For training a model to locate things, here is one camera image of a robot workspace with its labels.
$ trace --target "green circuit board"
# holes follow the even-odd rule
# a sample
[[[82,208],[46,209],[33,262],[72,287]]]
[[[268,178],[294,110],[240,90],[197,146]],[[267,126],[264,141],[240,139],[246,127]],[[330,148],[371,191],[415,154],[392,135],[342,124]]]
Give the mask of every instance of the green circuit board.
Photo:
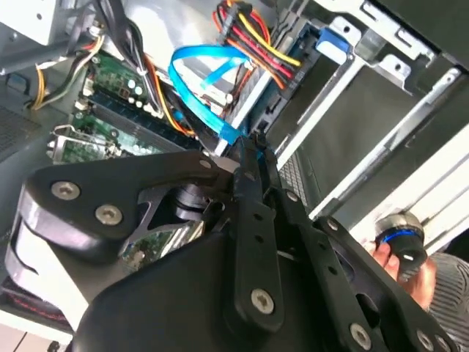
[[[103,160],[130,155],[158,154],[160,150],[150,144],[139,141],[135,136],[122,132],[114,126],[98,119],[95,115],[78,111],[72,116],[69,137],[84,139],[89,136],[89,143],[67,140],[62,154],[62,163]]]
[[[95,86],[108,90],[109,92],[128,100],[147,103],[148,95],[144,88],[141,77],[125,66],[116,58],[98,54],[95,64]]]
[[[156,232],[129,245],[122,259],[130,270],[136,271],[160,259],[165,245],[174,231]]]

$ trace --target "floor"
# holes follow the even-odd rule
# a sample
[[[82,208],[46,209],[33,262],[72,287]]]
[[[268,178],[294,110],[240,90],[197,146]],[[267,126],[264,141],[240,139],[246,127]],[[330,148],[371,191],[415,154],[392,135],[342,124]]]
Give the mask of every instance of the floor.
[[[41,337],[0,325],[0,352],[55,352],[48,350],[50,345],[51,341]]]

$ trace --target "blue ring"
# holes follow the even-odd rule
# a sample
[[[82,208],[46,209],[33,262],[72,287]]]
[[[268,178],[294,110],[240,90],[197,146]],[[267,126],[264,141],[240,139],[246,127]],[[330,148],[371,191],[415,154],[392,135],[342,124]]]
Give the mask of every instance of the blue ring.
[[[399,230],[399,231],[396,231],[396,232],[391,233],[390,235],[387,235],[386,237],[384,237],[384,239],[381,241],[381,243],[389,242],[393,238],[399,237],[399,236],[417,236],[417,232],[415,232],[413,230]]]

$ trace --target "blue drive latch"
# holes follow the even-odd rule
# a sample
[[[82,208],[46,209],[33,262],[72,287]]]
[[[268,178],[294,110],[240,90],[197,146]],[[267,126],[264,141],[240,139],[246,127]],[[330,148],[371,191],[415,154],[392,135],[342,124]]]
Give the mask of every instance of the blue drive latch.
[[[349,49],[350,44],[332,29],[323,28],[320,30],[320,38],[316,43],[316,50],[321,54],[342,65],[347,61]]]

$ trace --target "yellow wire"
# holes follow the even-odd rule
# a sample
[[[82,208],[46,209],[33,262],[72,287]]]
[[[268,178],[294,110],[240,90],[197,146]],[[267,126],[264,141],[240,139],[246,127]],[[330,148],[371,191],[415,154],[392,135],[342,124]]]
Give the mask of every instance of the yellow wire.
[[[288,62],[289,64],[292,64],[294,66],[301,66],[301,62],[299,62],[298,60],[296,59],[293,59],[292,57],[289,57],[283,53],[281,53],[280,51],[278,51],[277,49],[273,48],[272,46],[270,46],[268,43],[265,42],[264,38],[262,38],[257,32],[256,32],[256,29],[254,29],[251,24],[248,22],[248,20],[246,19],[246,17],[240,13],[238,14],[238,16],[240,17],[240,20],[241,22],[243,22],[244,26],[246,27],[246,29],[249,31],[249,33],[252,34],[252,36],[254,38],[256,38],[256,40],[261,43],[267,50],[269,50],[272,54],[274,54],[275,56],[277,56],[278,58],[280,59],[283,59],[284,61]]]
[[[194,135],[193,131],[187,131],[187,130],[181,128],[172,119],[171,114],[169,113],[168,106],[166,105],[166,101],[165,101],[164,96],[163,96],[163,91],[161,90],[160,79],[158,78],[158,75],[156,74],[156,72],[153,72],[153,76],[155,77],[156,91],[157,91],[158,97],[160,98],[160,101],[161,101],[161,105],[162,105],[161,107],[163,108],[163,111],[164,111],[166,117],[168,117],[168,120],[169,120],[169,123],[171,123],[171,126],[173,126],[174,129],[176,129],[179,132],[182,132],[184,134],[188,134],[188,135],[191,135],[191,136]]]
[[[226,3],[228,4],[228,6],[232,6],[232,1],[231,0],[226,0]],[[264,19],[261,17],[261,14],[256,10],[256,9],[253,9],[252,12],[254,12],[257,16],[259,16],[260,20],[262,21],[262,23],[264,24],[264,27],[267,28],[267,25],[265,24],[265,21]],[[267,44],[270,45],[270,33],[269,33],[269,30],[267,30]]]
[[[31,109],[36,109],[42,103],[44,99],[44,94],[45,94],[44,73],[37,65],[36,65],[36,71],[37,71],[37,95],[36,95],[36,100],[31,105]]]

